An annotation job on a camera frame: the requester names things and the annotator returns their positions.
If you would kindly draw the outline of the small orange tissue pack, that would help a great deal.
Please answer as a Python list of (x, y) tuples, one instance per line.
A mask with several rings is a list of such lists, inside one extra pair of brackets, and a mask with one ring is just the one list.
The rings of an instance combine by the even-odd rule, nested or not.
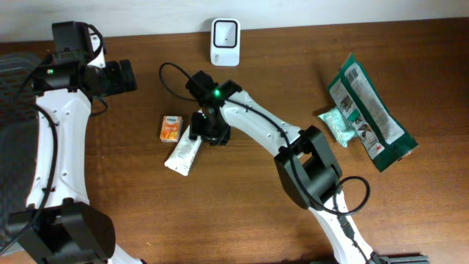
[(160, 140), (162, 142), (178, 142), (182, 130), (182, 117), (164, 116), (160, 130)]

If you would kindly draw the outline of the white tube gold cap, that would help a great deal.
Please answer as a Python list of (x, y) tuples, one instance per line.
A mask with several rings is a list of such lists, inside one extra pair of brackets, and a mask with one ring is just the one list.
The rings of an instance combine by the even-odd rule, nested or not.
[(191, 126), (189, 125), (177, 143), (177, 146), (174, 148), (174, 151), (164, 162), (165, 167), (183, 176), (188, 176), (191, 165), (202, 144), (200, 136), (197, 136), (195, 139), (190, 139), (190, 132)]

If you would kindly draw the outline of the mint green wipes pack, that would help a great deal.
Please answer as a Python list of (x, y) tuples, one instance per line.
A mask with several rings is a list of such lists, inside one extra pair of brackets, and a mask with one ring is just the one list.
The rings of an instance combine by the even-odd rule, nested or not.
[(347, 147), (348, 142), (358, 136), (356, 130), (340, 112), (338, 107), (332, 108), (318, 117), (327, 125), (335, 140), (342, 147)]

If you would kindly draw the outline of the green white 3M package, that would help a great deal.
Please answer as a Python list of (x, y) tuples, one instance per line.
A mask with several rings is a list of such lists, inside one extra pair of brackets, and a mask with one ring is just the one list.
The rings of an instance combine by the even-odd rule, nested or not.
[(418, 142), (385, 106), (363, 65), (350, 54), (328, 85), (340, 114), (379, 172), (409, 155)]

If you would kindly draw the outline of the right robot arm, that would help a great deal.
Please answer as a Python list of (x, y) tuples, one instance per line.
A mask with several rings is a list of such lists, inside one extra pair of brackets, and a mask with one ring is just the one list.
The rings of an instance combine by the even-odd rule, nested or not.
[(284, 191), (300, 208), (309, 210), (325, 232), (337, 263), (428, 263), (423, 255), (382, 256), (365, 242), (352, 215), (371, 194), (369, 182), (363, 201), (347, 209), (342, 176), (329, 144), (314, 126), (303, 130), (271, 114), (233, 81), (218, 84), (199, 71), (188, 77), (186, 89), (201, 107), (192, 116), (190, 139), (212, 146), (225, 145), (236, 128), (266, 149), (274, 158)]

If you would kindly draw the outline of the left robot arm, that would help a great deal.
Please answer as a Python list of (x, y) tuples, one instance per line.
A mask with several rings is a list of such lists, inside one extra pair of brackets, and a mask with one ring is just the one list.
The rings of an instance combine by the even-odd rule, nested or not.
[(54, 52), (23, 81), (35, 96), (37, 160), (26, 207), (9, 215), (1, 253), (22, 249), (37, 263), (134, 263), (117, 244), (111, 218), (89, 204), (84, 176), (92, 103), (136, 89), (131, 63), (107, 62), (92, 24), (55, 23), (52, 33)]

